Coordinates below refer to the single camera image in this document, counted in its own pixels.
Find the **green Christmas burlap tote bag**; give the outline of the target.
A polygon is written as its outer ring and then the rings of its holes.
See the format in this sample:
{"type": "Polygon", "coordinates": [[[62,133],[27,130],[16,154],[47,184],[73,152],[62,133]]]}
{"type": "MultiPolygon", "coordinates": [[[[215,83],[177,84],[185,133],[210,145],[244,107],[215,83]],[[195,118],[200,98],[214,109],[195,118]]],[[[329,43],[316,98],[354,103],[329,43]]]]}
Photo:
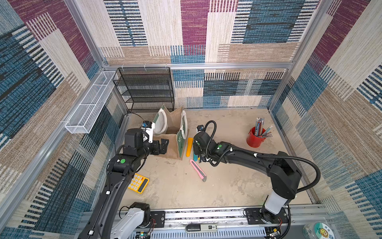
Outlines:
{"type": "Polygon", "coordinates": [[[187,114],[183,107],[170,112],[163,104],[153,119],[154,139],[168,139],[167,152],[160,157],[182,160],[188,138],[187,114]]]}

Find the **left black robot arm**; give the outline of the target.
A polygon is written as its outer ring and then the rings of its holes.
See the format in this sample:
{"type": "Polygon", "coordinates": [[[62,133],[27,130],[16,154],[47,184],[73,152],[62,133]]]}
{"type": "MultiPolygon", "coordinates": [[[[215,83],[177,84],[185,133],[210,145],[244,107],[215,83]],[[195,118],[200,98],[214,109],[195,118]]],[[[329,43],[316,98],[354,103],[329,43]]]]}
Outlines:
{"type": "Polygon", "coordinates": [[[149,155],[166,154],[169,140],[150,140],[140,128],[128,129],[124,137],[123,153],[110,160],[105,186],[80,239],[127,239],[137,227],[150,224],[150,206],[146,203],[133,203],[118,223],[114,220],[125,191],[142,168],[141,162],[149,155]]]}

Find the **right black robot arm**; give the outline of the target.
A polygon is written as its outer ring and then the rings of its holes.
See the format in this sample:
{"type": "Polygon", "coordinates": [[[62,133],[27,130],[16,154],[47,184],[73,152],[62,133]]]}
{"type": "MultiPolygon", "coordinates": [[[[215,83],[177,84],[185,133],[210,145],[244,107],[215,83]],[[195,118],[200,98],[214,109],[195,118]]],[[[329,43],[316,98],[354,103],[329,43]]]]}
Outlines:
{"type": "Polygon", "coordinates": [[[266,198],[258,213],[264,223],[270,224],[279,217],[282,208],[295,199],[300,192],[306,191],[318,184],[321,172],[318,166],[305,158],[289,156],[285,152],[278,154],[259,153],[237,147],[229,142],[215,142],[216,122],[210,120],[206,125],[197,126],[194,136],[194,153],[203,162],[217,167],[221,163],[237,164],[257,170],[271,179],[272,192],[266,198]],[[295,161],[310,165],[316,173],[315,179],[308,185],[298,188],[302,172],[295,161]]]}

